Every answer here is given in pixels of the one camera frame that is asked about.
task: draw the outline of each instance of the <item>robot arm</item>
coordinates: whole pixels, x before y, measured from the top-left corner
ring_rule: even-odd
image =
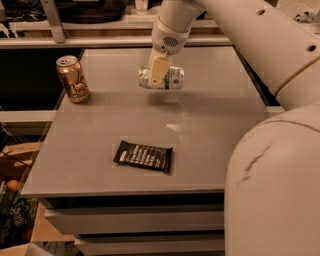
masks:
[[[254,127],[231,156],[226,255],[317,255],[320,39],[262,0],[164,1],[156,26],[161,21],[172,38],[189,31],[192,20],[192,15],[180,15],[177,2],[200,6],[199,11],[205,7],[284,109],[292,109]],[[166,52],[165,62],[165,55],[177,53],[181,45],[174,50],[164,40],[155,41],[150,60],[155,73],[165,69],[157,58]]]
[[[193,21],[205,9],[193,0],[164,0],[152,31],[149,84],[159,86],[167,73],[170,56],[180,52],[190,34]]]
[[[320,99],[320,72],[312,72],[320,68],[319,38],[263,0],[164,0],[152,32],[153,86],[205,10],[285,109]]]

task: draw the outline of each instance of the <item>gold can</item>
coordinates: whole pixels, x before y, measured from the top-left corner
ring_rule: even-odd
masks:
[[[57,71],[69,100],[80,103],[90,97],[89,88],[77,57],[67,55],[56,61]]]

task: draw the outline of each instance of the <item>packaged bar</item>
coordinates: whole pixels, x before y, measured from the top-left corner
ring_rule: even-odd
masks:
[[[122,140],[113,161],[168,173],[171,157],[172,148],[133,144]]]

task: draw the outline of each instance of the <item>table surface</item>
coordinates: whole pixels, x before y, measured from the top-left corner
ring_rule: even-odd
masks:
[[[139,87],[149,48],[88,49],[91,97],[64,97],[22,194],[37,198],[207,193],[224,189],[232,151],[267,116],[232,47],[190,47],[173,56],[182,90]],[[169,174],[113,162],[121,140],[173,147]]]

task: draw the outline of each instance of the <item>soda can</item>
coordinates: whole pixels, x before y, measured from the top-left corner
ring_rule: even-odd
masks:
[[[80,103],[90,97],[89,88],[77,57],[67,55],[56,61],[57,71],[69,100]]]
[[[179,90],[183,87],[184,69],[170,67],[159,87],[149,85],[150,67],[144,65],[139,68],[139,85],[146,89]]]

